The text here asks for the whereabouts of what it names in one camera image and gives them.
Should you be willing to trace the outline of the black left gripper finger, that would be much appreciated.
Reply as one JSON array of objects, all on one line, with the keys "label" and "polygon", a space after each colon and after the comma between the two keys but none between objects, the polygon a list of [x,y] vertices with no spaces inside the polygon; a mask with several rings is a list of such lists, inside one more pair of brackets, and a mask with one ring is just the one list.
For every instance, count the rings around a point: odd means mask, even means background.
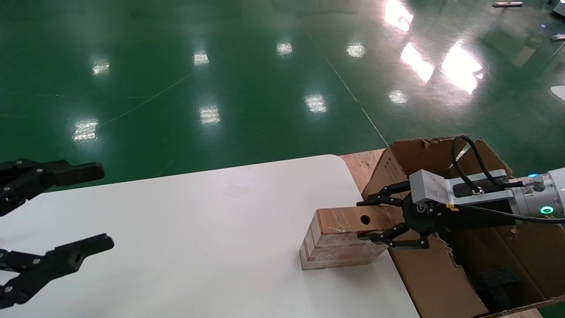
[{"label": "black left gripper finger", "polygon": [[0,215],[3,217],[52,187],[67,187],[105,177],[100,163],[71,165],[16,159],[0,165]]},{"label": "black left gripper finger", "polygon": [[99,234],[55,247],[43,256],[0,250],[1,270],[18,274],[1,286],[0,308],[25,304],[52,280],[78,272],[85,258],[114,246],[111,237]]}]

